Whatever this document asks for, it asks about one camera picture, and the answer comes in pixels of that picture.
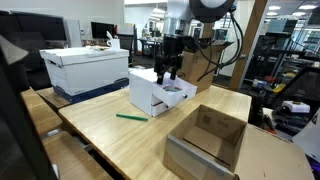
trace blue box base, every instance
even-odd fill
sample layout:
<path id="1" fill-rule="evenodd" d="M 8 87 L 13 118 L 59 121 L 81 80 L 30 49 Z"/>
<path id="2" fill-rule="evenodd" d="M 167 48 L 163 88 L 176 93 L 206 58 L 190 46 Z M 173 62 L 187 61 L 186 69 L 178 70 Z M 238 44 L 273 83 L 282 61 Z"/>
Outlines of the blue box base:
<path id="1" fill-rule="evenodd" d="M 74 104 L 74 103 L 79 103 L 81 101 L 85 101 L 97 96 L 101 96 L 103 94 L 107 94 L 109 92 L 113 92 L 116 90 L 119 90 L 123 87 L 126 87 L 129 85 L 129 79 L 128 78 L 123 78 L 120 80 L 115 81 L 113 84 L 107 85 L 107 86 L 103 86 L 91 91 L 87 91 L 81 94 L 77 94 L 75 96 L 71 96 L 69 94 L 67 94 L 66 92 L 64 92 L 62 89 L 57 88 L 55 86 L 53 86 L 53 90 L 54 92 L 63 97 L 64 99 L 66 99 L 67 101 L 69 101 L 70 103 Z"/>

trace green pen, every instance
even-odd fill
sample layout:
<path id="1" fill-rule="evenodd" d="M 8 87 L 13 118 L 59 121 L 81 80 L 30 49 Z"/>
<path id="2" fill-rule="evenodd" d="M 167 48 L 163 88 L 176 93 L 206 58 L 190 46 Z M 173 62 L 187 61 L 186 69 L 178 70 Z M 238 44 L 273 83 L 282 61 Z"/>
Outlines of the green pen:
<path id="1" fill-rule="evenodd" d="M 138 121 L 148 121 L 147 118 L 138 117 L 138 116 L 129 116 L 129 115 L 124 115 L 124 114 L 116 114 L 116 116 L 122 117 L 122 118 L 127 118 L 127 119 L 138 120 Z"/>

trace wooden table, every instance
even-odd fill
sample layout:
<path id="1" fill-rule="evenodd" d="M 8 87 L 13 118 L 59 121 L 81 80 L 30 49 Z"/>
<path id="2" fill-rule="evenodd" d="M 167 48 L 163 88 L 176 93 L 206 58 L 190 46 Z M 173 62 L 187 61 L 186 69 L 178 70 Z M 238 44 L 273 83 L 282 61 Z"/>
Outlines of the wooden table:
<path id="1" fill-rule="evenodd" d="M 21 96 L 40 136 L 57 129 L 62 120 L 32 89 L 23 91 Z"/>
<path id="2" fill-rule="evenodd" d="M 125 178 L 178 179 L 162 164 L 166 136 L 200 104 L 247 122 L 251 97 L 212 86 L 193 99 L 141 122 L 115 116 L 123 113 L 148 117 L 129 102 L 126 88 L 59 112 Z"/>
<path id="3" fill-rule="evenodd" d="M 54 91 L 53 88 L 46 88 L 38 90 L 37 93 L 45 100 L 47 101 L 51 107 L 54 108 L 55 111 L 58 111 L 59 109 L 70 105 L 71 103 L 64 98 L 58 96 Z"/>
<path id="4" fill-rule="evenodd" d="M 57 164 L 61 180 L 112 179 L 68 133 L 60 132 L 42 143 L 51 163 Z"/>

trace chair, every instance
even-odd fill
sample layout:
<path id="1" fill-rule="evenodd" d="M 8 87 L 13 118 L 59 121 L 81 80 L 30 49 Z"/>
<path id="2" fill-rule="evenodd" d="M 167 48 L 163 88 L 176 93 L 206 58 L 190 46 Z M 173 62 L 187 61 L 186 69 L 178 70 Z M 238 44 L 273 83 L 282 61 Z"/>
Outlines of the chair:
<path id="1" fill-rule="evenodd" d="M 133 37 L 134 35 L 128 35 L 128 34 L 118 34 L 118 38 L 120 40 L 120 48 L 129 50 L 129 67 L 132 67 L 132 43 L 133 43 Z"/>
<path id="2" fill-rule="evenodd" d="M 47 49 L 42 35 L 39 32 L 15 32 L 5 37 L 16 46 L 29 52 L 23 58 L 23 63 L 30 86 L 34 90 L 51 87 L 47 68 L 39 52 L 40 49 Z"/>

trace brown cardboard box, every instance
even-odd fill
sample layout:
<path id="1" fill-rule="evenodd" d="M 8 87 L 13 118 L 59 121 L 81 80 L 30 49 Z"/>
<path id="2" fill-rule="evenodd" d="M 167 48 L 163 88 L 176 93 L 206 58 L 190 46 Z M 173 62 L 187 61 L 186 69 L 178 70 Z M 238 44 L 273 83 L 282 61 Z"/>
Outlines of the brown cardboard box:
<path id="1" fill-rule="evenodd" d="M 298 146 L 203 105 L 170 132 L 163 163 L 182 179 L 313 179 Z"/>
<path id="2" fill-rule="evenodd" d="M 212 61 L 218 63 L 222 51 L 228 47 L 228 45 L 213 45 L 212 46 Z M 210 47 L 203 50 L 204 54 L 210 57 Z M 205 76 L 201 81 L 197 82 L 197 79 L 205 72 L 208 65 L 208 61 L 198 51 L 196 53 L 183 52 L 182 67 L 178 70 L 177 75 L 181 79 L 198 87 L 197 93 L 208 89 L 212 84 L 213 74 Z"/>

